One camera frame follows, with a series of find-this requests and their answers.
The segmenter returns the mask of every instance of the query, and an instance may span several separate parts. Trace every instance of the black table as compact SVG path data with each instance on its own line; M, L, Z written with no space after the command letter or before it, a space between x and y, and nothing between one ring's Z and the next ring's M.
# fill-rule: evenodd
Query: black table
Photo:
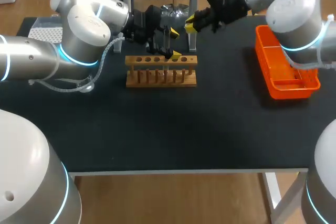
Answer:
M34 18L18 35L27 36ZM57 93L27 82L0 85L0 109L36 124L70 172L308 168L323 129L336 118L336 74L303 101L270 98L248 17L197 38L197 88L127 89L125 42L107 57L95 89ZM172 45L187 53L183 29Z

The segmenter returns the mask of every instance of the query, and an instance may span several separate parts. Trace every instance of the test tube rack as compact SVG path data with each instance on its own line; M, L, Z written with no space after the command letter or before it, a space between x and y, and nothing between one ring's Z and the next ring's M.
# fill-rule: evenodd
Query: test tube rack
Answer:
M126 81L128 88L183 88L197 85L197 56L180 56L170 60L164 56L126 56L125 65L130 68ZM181 66L187 69L175 69ZM163 67L169 67L169 70L163 70Z

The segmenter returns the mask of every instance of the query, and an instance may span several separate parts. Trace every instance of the cable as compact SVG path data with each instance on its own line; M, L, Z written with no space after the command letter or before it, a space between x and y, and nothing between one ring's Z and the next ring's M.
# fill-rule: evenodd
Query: cable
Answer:
M105 61L105 57L106 57L106 54L108 53L108 51L110 50L110 48L113 46L113 44L115 44L116 42L120 41L120 40L125 40L125 37L120 37L120 38L116 38L114 39L113 41L111 41L106 47L105 47L105 50L101 56L101 60L100 60L100 64L99 64L99 68L98 68L98 72L96 74L96 76L87 84L85 84L84 86L82 87L79 87L79 88L75 88L75 89L60 89L60 88L56 88L48 83L46 83L45 81L41 81L41 80L35 80L36 82L42 84L43 86L51 89L51 90L54 90L56 92L61 92L61 93L72 93L72 92L77 92L77 91L80 91L82 89L85 89L87 88L88 86L91 86L92 84L94 84L101 72L102 72L102 68L103 68L103 65L104 65L104 61Z

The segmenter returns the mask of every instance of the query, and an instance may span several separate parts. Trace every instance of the orange tray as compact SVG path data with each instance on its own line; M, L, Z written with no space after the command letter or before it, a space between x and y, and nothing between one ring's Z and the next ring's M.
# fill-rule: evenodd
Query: orange tray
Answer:
M317 69L294 69L268 26L258 26L256 32L256 52L271 97L277 100L302 99L320 89Z

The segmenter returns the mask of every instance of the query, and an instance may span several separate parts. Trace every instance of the wooden floor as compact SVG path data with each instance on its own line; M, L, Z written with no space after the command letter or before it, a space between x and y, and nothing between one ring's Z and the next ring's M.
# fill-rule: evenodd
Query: wooden floor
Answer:
M172 0L135 0L135 8ZM335 13L323 0L323 16ZM199 9L208 6L199 0ZM15 35L23 18L49 16L49 0L17 0L0 5L0 33ZM284 194L296 174L277 174ZM79 184L83 224L223 224L269 223L258 174L143 175L84 177ZM287 224L302 224L298 211Z

